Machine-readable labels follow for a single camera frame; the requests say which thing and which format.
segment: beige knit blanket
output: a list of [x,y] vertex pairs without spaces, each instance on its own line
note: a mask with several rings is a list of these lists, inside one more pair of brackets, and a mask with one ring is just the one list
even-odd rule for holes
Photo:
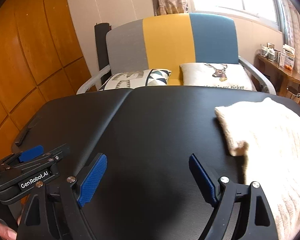
[[266,98],[216,107],[232,156],[245,155],[245,184],[260,183],[279,240],[300,230],[300,117]]

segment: white pillow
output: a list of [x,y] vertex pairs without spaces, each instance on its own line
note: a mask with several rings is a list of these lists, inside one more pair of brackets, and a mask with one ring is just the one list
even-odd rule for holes
[[181,64],[180,67],[185,86],[256,91],[251,79],[239,64],[185,63]]
[[99,89],[137,88],[146,86],[165,86],[171,71],[168,69],[147,69],[112,75]]

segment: wooden cabinet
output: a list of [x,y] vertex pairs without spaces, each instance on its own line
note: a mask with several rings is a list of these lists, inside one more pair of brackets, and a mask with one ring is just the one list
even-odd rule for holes
[[74,95],[90,77],[67,0],[6,0],[0,8],[0,159],[43,104]]

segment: yellow cushion panel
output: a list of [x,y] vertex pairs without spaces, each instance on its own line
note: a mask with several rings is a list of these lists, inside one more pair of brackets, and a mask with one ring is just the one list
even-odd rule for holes
[[180,64],[195,62],[189,14],[170,14],[143,19],[143,36],[149,69],[172,71],[169,80],[182,79]]
[[168,79],[168,86],[183,86],[182,79]]

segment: white wall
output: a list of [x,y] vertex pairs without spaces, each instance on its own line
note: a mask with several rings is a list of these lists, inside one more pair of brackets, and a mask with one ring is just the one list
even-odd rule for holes
[[[94,25],[108,22],[112,28],[154,15],[152,0],[68,0],[78,40],[92,75],[98,68]],[[261,44],[273,43],[281,50],[282,33],[251,19],[230,16],[235,22],[239,55],[254,64]]]
[[234,20],[237,30],[239,56],[254,64],[255,55],[259,53],[260,45],[270,42],[275,49],[282,50],[282,32],[266,27],[250,20],[230,17]]
[[92,75],[99,71],[94,25],[112,28],[154,15],[152,0],[68,0],[74,29]]

